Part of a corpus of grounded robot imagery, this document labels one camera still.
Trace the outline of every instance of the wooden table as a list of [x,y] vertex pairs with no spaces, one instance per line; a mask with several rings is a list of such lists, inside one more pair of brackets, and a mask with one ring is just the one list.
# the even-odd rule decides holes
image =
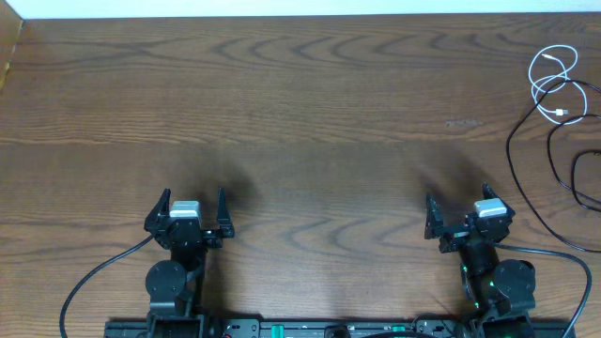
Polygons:
[[[57,336],[67,294],[146,236],[163,188],[200,200],[208,222],[226,189],[237,236],[209,254],[204,304],[217,310],[470,311],[458,254],[423,238],[424,198],[433,192],[450,221],[483,181],[517,212],[506,243],[578,254],[599,278],[598,256],[535,220],[503,147],[532,106],[534,54],[571,44],[572,77],[599,85],[600,38],[599,14],[27,22],[0,96],[0,336]],[[598,111],[598,96],[589,100]],[[581,105],[573,88],[548,102],[574,114]],[[516,137],[518,175],[552,227],[601,248],[599,215],[552,178],[551,127],[536,113]],[[598,124],[561,131],[561,175],[600,139]],[[599,195],[598,161],[580,170],[597,177],[586,189]],[[534,317],[571,317],[585,282],[578,265],[500,254],[536,266]],[[70,336],[144,317],[146,272],[167,257],[153,242],[96,275],[69,308]],[[579,336],[601,335],[600,311],[595,284]]]

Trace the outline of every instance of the black cable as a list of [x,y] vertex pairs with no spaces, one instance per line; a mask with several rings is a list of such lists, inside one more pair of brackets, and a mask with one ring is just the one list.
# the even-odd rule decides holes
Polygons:
[[[548,162],[551,165],[551,170],[553,170],[553,175],[555,176],[555,179],[557,179],[557,181],[560,183],[560,185],[562,185],[562,187],[566,188],[569,191],[574,192],[577,195],[575,197],[575,199],[577,200],[577,202],[582,207],[589,208],[589,206],[587,206],[587,205],[585,205],[585,204],[583,204],[583,203],[580,202],[580,200],[578,199],[578,196],[584,197],[584,198],[588,199],[589,201],[595,202],[597,204],[601,204],[601,201],[596,200],[596,199],[592,198],[591,196],[588,196],[588,195],[586,195],[586,194],[584,194],[582,192],[579,192],[576,189],[573,189],[574,188],[574,182],[573,181],[572,181],[572,187],[570,187],[567,184],[563,183],[563,181],[560,179],[560,176],[557,174],[557,171],[555,170],[555,164],[553,162],[553,157],[551,156],[551,137],[553,136],[553,133],[555,131],[557,131],[559,128],[565,126],[566,123],[569,123],[570,121],[577,120],[577,119],[583,118],[583,117],[595,117],[595,118],[601,119],[601,116],[599,116],[599,115],[588,114],[588,115],[575,116],[575,117],[569,118],[568,120],[564,121],[563,123],[557,125],[555,128],[553,128],[551,130],[551,132],[548,134],[548,137],[547,137],[547,156],[548,156]],[[598,151],[596,151],[596,150],[589,150],[589,151],[587,151],[587,153],[589,153],[589,152],[598,153]],[[578,161],[578,157],[576,157],[575,159],[572,160],[572,174],[574,174],[575,171],[576,171],[576,163]]]
[[417,328],[415,327],[415,324],[417,323],[418,319],[424,318],[425,316],[433,316],[433,317],[437,318],[442,323],[442,326],[444,327],[444,329],[446,329],[451,334],[451,337],[455,337],[455,333],[451,329],[449,329],[447,324],[442,319],[442,316],[434,314],[434,313],[423,313],[423,314],[416,316],[415,319],[413,319],[413,321],[411,322],[409,329],[416,330]]
[[85,284],[85,282],[87,282],[87,280],[89,280],[92,276],[94,276],[94,274],[96,274],[96,272],[106,268],[111,263],[114,263],[115,261],[117,261],[129,254],[136,252],[138,249],[142,248],[148,242],[150,242],[153,238],[154,238],[154,235],[150,235],[146,239],[141,241],[138,245],[134,246],[133,248],[127,250],[124,253],[120,253],[120,254],[116,255],[115,257],[107,260],[106,262],[100,264],[99,266],[95,267],[88,274],[86,274],[86,276],[84,278],[82,278],[82,280],[77,285],[75,285],[75,287],[73,287],[73,290],[71,290],[71,293],[69,294],[69,296],[65,300],[65,303],[63,304],[63,308],[60,311],[60,318],[58,320],[58,327],[60,328],[60,335],[62,338],[67,338],[67,332],[65,331],[65,316],[67,315],[67,308],[69,308],[69,304],[71,303],[71,300],[73,300],[73,297],[75,296],[77,291],[79,291],[79,289]]
[[487,243],[494,247],[497,247],[499,249],[512,250],[512,251],[528,253],[528,254],[552,255],[552,256],[567,258],[567,259],[570,259],[570,260],[580,264],[580,266],[584,269],[584,272],[586,273],[586,287],[584,289],[584,294],[582,295],[582,300],[580,300],[580,304],[578,305],[578,308],[576,309],[576,312],[574,313],[572,320],[570,320],[570,324],[567,326],[567,329],[565,330],[565,332],[562,335],[562,338],[566,338],[569,335],[570,330],[572,328],[574,328],[574,325],[576,324],[576,321],[578,320],[580,313],[582,313],[582,309],[584,309],[584,305],[586,305],[586,300],[589,298],[589,295],[591,294],[591,287],[593,286],[593,275],[591,274],[591,270],[586,265],[586,263],[584,263],[584,261],[582,261],[580,258],[578,258],[574,255],[571,255],[569,253],[560,253],[560,252],[554,252],[554,251],[550,251],[550,250],[541,250],[541,249],[522,248],[522,247],[517,247],[517,246],[499,244],[499,243],[495,243],[493,241],[488,241]]
[[[519,184],[519,180],[517,179],[516,170],[514,169],[514,164],[511,161],[511,153],[510,153],[510,150],[509,150],[509,145],[510,145],[511,139],[514,137],[514,134],[516,133],[516,131],[519,129],[519,127],[521,127],[521,125],[524,123],[524,121],[526,121],[526,119],[532,114],[532,112],[534,112],[534,110],[536,109],[536,107],[538,107],[538,105],[541,104],[541,102],[545,99],[545,97],[547,96],[547,94],[554,87],[556,87],[558,85],[561,85],[561,84],[566,84],[566,83],[576,83],[576,84],[579,84],[579,85],[585,85],[585,86],[589,87],[590,89],[595,90],[597,93],[601,94],[601,89],[599,89],[598,87],[596,87],[596,86],[594,86],[592,84],[588,84],[588,83],[585,83],[585,82],[580,81],[580,80],[564,80],[564,81],[560,81],[560,82],[557,82],[556,84],[552,85],[545,92],[545,94],[543,94],[543,96],[536,102],[536,104],[534,104],[534,106],[532,107],[532,109],[530,109],[530,111],[524,117],[522,117],[522,119],[520,119],[519,122],[517,122],[516,126],[511,130],[511,132],[509,133],[509,136],[507,137],[507,141],[505,142],[505,153],[507,154],[507,161],[509,162],[509,169],[511,170],[511,175],[514,177],[514,182],[517,185],[517,189],[519,190],[519,193],[521,193],[522,197],[524,197],[524,200],[526,201],[526,204],[528,204],[528,207],[530,207],[530,209],[532,210],[532,212],[534,213],[534,215],[536,216],[536,218],[538,219],[538,221],[540,221],[543,224],[543,226],[547,229],[547,231],[551,235],[553,235],[556,239],[560,240],[562,243],[564,243],[564,244],[566,244],[566,245],[568,245],[568,246],[570,246],[570,247],[572,247],[574,249],[577,249],[577,250],[580,250],[580,251],[583,251],[583,252],[586,252],[586,253],[601,254],[601,250],[587,249],[587,248],[583,248],[581,246],[578,246],[577,244],[572,243],[571,241],[569,241],[568,239],[566,239],[562,235],[556,233],[553,229],[551,229],[550,226],[547,225],[547,223],[543,220],[543,218],[541,217],[541,215],[539,215],[538,211],[536,211],[536,208],[532,205],[532,203],[530,202],[530,200],[526,196],[526,193],[524,193],[524,190],[522,189],[521,185]],[[587,198],[587,199],[589,199],[589,200],[591,200],[593,202],[599,202],[599,201],[597,201],[597,200],[593,199],[592,197],[589,197],[589,196],[587,196],[587,195],[585,195],[585,194],[583,194],[581,192],[576,191],[576,189],[574,187],[574,172],[576,170],[576,163],[578,161],[579,156],[576,157],[574,159],[574,161],[572,162],[572,173],[571,173],[572,187],[569,187],[565,183],[563,183],[560,180],[559,176],[557,175],[557,172],[555,171],[555,167],[553,165],[553,159],[552,159],[552,157],[550,155],[551,153],[550,153],[550,148],[549,148],[549,146],[550,146],[550,137],[553,134],[553,132],[555,132],[557,129],[561,128],[562,126],[564,126],[565,123],[573,121],[573,120],[576,120],[576,119],[579,119],[579,118],[583,118],[583,117],[597,117],[597,118],[601,118],[598,115],[579,115],[579,116],[575,116],[575,117],[569,118],[566,121],[564,121],[563,123],[559,124],[558,126],[556,126],[549,133],[549,136],[547,138],[547,154],[548,154],[548,157],[549,157],[549,162],[551,163],[551,168],[553,169],[553,173],[555,174],[555,177],[560,182],[560,184],[564,188],[572,191],[572,193],[574,194],[574,196],[576,198],[576,201],[581,206],[583,206],[583,207],[585,207],[587,209],[591,209],[591,210],[595,210],[596,211],[596,209],[593,208],[593,207],[583,205],[580,202],[580,200],[578,199],[578,196],[580,195],[580,196],[585,197],[585,198]],[[588,150],[587,153],[588,152],[601,153],[601,150]]]
[[435,336],[433,336],[431,334],[412,332],[412,331],[376,333],[376,334],[364,336],[363,338],[394,338],[394,337],[436,338]]

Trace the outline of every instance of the white wall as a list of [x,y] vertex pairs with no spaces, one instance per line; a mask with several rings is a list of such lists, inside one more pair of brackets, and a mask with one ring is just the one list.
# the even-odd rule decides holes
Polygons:
[[24,19],[601,11],[601,0],[8,0]]

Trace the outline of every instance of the connector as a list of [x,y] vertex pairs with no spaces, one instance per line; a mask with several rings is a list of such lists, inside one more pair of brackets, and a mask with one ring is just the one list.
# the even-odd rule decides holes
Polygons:
[[553,114],[557,115],[557,116],[564,116],[568,114],[567,109],[556,109],[555,112],[553,112]]

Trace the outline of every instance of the white charging cable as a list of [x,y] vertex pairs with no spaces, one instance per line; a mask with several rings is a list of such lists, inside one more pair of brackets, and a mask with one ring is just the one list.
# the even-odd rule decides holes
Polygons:
[[[562,62],[562,60],[560,60],[559,58],[557,58],[555,56],[552,56],[552,55],[549,55],[549,54],[545,54],[545,51],[553,49],[553,48],[564,48],[564,49],[568,49],[568,50],[574,52],[574,63],[572,63],[572,65],[568,69],[566,69],[565,65]],[[563,71],[561,73],[559,73],[559,74],[544,76],[544,77],[542,77],[542,78],[534,81],[532,79],[532,67],[536,63],[536,60],[538,59],[539,56],[543,56],[545,59],[557,61],[560,64],[560,66],[562,67]],[[546,84],[550,83],[551,81],[553,81],[555,79],[570,80],[570,78],[567,76],[567,73],[576,66],[577,62],[578,62],[578,52],[572,46],[568,46],[568,45],[552,45],[552,46],[545,47],[540,52],[538,52],[534,56],[534,58],[532,59],[532,62],[530,63],[530,67],[528,68],[528,79],[530,80],[530,83],[532,84],[531,92],[532,92],[532,99],[534,100],[534,103],[536,103],[539,100],[539,96],[545,94],[546,90],[543,89],[543,87],[545,87]],[[586,115],[587,105],[588,105],[587,101],[586,101],[586,93],[584,92],[584,90],[582,89],[582,87],[580,87],[579,84],[572,83],[572,85],[575,85],[576,88],[578,88],[578,90],[580,90],[580,93],[582,93],[582,98],[584,98],[584,111],[582,112],[582,114]],[[549,91],[549,94],[557,92],[558,90],[562,89],[564,86],[565,86],[565,84],[561,84],[557,88]],[[538,109],[539,112],[541,112],[541,114],[547,120],[549,120],[549,121],[551,121],[551,122],[553,122],[555,124],[561,124],[562,122],[554,120],[549,115],[562,116],[562,115],[567,115],[568,114],[568,111],[565,110],[565,109],[559,109],[558,108],[558,109],[555,109],[555,110],[549,110],[549,109],[543,107],[542,104],[539,104],[538,107],[536,107],[536,108]],[[566,123],[566,125],[578,123],[581,119],[582,118],[579,118],[579,119],[576,119],[574,121],[568,122],[568,123]]]

